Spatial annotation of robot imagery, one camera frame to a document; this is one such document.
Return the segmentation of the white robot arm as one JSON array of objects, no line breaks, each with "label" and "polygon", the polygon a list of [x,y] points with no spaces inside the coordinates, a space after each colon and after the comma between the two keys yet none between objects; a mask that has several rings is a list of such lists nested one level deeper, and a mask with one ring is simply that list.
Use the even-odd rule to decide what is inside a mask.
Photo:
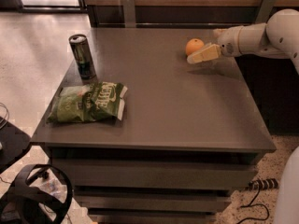
[{"label": "white robot arm", "polygon": [[276,224],[284,176],[298,162],[298,18],[293,9],[266,23],[216,29],[224,56],[239,60],[242,74],[259,105],[276,150],[258,162],[258,174],[216,224]]}]

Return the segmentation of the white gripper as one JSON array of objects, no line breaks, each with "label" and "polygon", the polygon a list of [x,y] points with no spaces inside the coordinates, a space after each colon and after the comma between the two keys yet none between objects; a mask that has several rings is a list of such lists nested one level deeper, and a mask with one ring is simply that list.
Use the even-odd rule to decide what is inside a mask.
[{"label": "white gripper", "polygon": [[201,49],[189,55],[187,62],[194,64],[211,61],[220,58],[221,54],[227,57],[240,56],[239,35],[241,30],[242,26],[229,29],[214,29],[213,35],[215,38],[218,38],[219,45],[207,43]]}]

